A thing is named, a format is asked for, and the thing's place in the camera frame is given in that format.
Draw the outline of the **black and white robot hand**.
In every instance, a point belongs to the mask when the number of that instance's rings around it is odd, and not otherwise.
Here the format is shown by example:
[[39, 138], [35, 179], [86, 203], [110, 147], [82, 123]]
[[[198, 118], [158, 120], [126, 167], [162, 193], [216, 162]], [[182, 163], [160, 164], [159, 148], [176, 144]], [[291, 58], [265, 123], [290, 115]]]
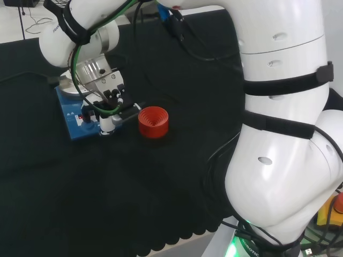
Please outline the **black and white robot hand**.
[[126, 121], [135, 118], [142, 110], [143, 103], [135, 103], [124, 84], [119, 84], [111, 91], [105, 91], [105, 100], [99, 93], [91, 93], [86, 98], [99, 109], [110, 111], [115, 108], [118, 110], [113, 114], [102, 114], [93, 109], [87, 102], [81, 106], [82, 128], [98, 128], [99, 134], [103, 136], [111, 135], [116, 129], [120, 128]]

